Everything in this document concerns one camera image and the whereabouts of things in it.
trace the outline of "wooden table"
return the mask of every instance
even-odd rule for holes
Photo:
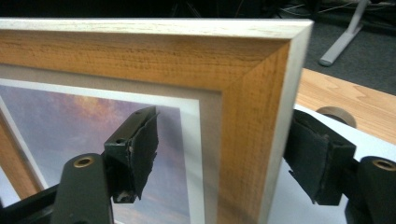
[[[298,105],[312,110],[337,106],[349,112],[358,129],[396,144],[396,96],[304,69]]]

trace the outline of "metal leg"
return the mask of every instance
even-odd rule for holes
[[[369,0],[360,0],[358,7],[353,14],[352,20],[346,31],[335,41],[334,44],[327,50],[327,52],[320,58],[319,63],[323,66],[331,66],[335,59],[341,54],[341,52],[347,47],[349,42],[355,37],[355,35],[361,30],[361,16],[367,7]]]

